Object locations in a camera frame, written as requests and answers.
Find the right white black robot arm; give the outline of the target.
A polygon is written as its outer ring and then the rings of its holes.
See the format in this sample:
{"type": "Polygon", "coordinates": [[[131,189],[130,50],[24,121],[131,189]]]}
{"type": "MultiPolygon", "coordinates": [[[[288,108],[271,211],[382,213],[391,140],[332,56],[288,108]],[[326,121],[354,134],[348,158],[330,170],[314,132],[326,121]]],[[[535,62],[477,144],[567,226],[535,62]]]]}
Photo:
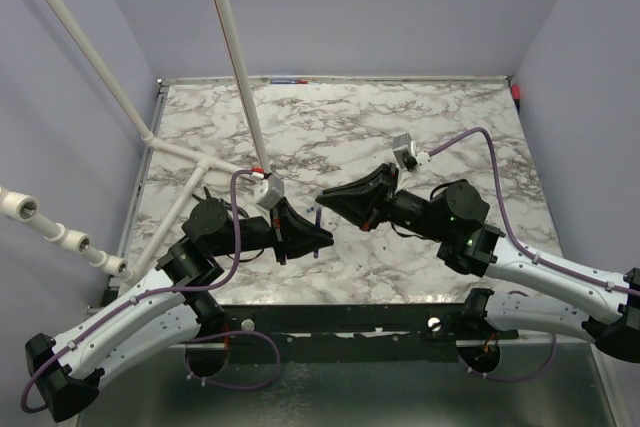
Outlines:
{"type": "Polygon", "coordinates": [[[438,243],[438,258],[459,274],[539,292],[523,300],[493,293],[463,309],[459,325],[467,336],[481,338],[493,328],[559,333],[638,362],[638,270],[587,267],[520,242],[509,229],[487,223],[488,203],[465,180],[424,199],[398,189],[399,177],[394,164],[382,164],[358,181],[322,191],[316,201],[362,231],[388,222],[438,243]]]}

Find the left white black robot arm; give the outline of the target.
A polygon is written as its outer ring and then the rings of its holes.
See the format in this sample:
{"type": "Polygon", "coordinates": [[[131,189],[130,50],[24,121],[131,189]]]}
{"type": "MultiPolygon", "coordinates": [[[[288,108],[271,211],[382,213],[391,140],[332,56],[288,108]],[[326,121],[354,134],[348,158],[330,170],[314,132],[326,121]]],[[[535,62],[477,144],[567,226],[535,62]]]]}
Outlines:
{"type": "Polygon", "coordinates": [[[77,327],[37,334],[25,345],[30,379],[21,408],[33,412],[29,392],[41,395],[56,422],[85,410],[117,375],[166,347],[210,341],[228,330],[212,295],[230,280],[217,258],[240,263],[244,251],[271,249],[277,262],[333,245],[332,234],[280,199],[269,216],[244,217],[220,198],[198,199],[183,223],[183,237],[135,286],[77,327]]]}

